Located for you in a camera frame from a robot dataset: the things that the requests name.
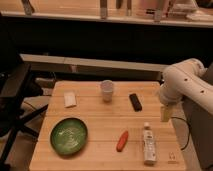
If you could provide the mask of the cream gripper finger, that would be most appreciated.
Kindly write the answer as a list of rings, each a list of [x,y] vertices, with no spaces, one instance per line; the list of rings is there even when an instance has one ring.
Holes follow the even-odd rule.
[[[168,122],[173,114],[173,107],[169,106],[162,106],[161,107],[161,121]]]

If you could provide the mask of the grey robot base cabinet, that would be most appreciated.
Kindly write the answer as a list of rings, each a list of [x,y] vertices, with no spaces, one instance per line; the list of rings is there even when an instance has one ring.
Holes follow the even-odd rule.
[[[183,110],[190,124],[191,136],[203,171],[213,171],[213,62],[199,78],[204,88],[191,83]]]

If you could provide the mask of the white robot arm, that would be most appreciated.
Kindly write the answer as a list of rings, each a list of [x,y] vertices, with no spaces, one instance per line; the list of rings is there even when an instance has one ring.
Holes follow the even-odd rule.
[[[213,85],[202,79],[206,72],[203,63],[195,58],[169,65],[163,70],[164,83],[158,90],[162,122],[169,121],[173,106],[184,96],[213,114]]]

